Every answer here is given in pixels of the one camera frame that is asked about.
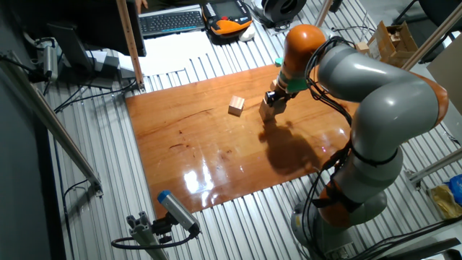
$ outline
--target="computer monitor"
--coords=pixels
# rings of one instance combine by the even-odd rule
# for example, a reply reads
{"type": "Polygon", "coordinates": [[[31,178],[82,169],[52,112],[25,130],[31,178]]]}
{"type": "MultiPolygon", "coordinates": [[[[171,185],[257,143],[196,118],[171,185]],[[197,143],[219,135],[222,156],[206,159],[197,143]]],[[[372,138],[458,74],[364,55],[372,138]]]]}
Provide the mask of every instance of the computer monitor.
{"type": "MultiPolygon", "coordinates": [[[[139,56],[146,56],[135,0],[126,0],[139,56]]],[[[111,87],[118,59],[106,57],[101,71],[86,50],[109,48],[129,55],[115,0],[9,0],[21,28],[33,39],[54,37],[71,64],[62,67],[58,80],[111,87]]]]}

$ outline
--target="yellow object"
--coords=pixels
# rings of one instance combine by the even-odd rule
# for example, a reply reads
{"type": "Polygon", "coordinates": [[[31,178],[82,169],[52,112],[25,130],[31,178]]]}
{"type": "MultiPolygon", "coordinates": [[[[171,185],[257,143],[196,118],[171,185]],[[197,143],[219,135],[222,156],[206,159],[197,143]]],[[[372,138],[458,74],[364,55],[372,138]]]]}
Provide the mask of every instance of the yellow object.
{"type": "Polygon", "coordinates": [[[430,190],[430,196],[436,203],[445,219],[462,215],[462,207],[454,200],[453,193],[447,185],[440,185],[430,190]]]}
{"type": "Polygon", "coordinates": [[[295,217],[295,224],[296,224],[298,227],[302,225],[302,224],[300,223],[300,217],[299,217],[298,215],[295,217]]]}

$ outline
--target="cardboard box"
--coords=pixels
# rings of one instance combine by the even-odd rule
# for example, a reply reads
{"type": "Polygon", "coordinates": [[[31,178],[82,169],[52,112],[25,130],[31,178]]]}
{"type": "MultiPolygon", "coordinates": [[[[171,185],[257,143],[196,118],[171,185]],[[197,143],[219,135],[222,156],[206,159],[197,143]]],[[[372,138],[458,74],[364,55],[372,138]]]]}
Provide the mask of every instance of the cardboard box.
{"type": "Polygon", "coordinates": [[[388,27],[383,21],[380,22],[367,45],[371,58],[398,68],[401,68],[418,49],[406,22],[388,27]]]}

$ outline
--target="keyboard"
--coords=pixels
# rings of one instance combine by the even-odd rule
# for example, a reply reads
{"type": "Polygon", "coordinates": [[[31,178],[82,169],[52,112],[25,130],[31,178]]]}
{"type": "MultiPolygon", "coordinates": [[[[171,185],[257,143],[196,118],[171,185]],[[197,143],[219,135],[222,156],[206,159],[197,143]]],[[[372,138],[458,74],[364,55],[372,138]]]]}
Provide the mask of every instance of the keyboard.
{"type": "Polygon", "coordinates": [[[205,28],[200,11],[154,14],[140,17],[139,21],[143,38],[205,28]]]}

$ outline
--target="monitor stand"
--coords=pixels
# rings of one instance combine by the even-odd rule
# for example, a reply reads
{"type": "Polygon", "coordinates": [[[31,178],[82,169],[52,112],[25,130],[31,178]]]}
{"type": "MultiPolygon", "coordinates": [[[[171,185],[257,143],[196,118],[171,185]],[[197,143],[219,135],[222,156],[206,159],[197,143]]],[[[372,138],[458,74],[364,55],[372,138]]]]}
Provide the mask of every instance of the monitor stand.
{"type": "Polygon", "coordinates": [[[118,81],[121,75],[118,58],[106,56],[101,66],[96,59],[88,57],[84,44],[77,35],[76,25],[50,22],[47,26],[66,54],[67,62],[62,62],[58,68],[58,81],[112,89],[114,81],[118,81]]]}
{"type": "Polygon", "coordinates": [[[95,58],[93,61],[96,62],[95,67],[100,67],[101,70],[92,71],[89,74],[79,73],[73,67],[62,62],[58,68],[58,81],[72,85],[112,89],[114,81],[118,81],[118,75],[120,75],[118,58],[106,56],[102,64],[97,62],[95,58]]]}

